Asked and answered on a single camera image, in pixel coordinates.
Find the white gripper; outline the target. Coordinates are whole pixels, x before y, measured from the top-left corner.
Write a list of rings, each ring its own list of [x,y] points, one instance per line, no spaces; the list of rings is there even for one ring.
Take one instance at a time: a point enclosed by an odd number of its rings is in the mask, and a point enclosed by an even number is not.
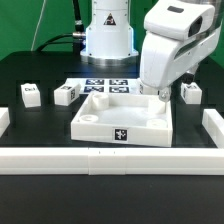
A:
[[[217,47],[222,23],[208,13],[148,13],[144,28],[140,79],[168,102],[170,86]]]

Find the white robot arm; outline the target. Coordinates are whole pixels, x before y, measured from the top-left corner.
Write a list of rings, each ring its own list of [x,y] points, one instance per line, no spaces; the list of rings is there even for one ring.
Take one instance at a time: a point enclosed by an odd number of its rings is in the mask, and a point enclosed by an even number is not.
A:
[[[143,87],[157,90],[167,101],[171,85],[185,74],[195,74],[199,63],[216,49],[224,0],[158,0],[144,18],[141,51],[134,49],[128,6],[129,0],[92,0],[81,57],[105,66],[138,56]]]

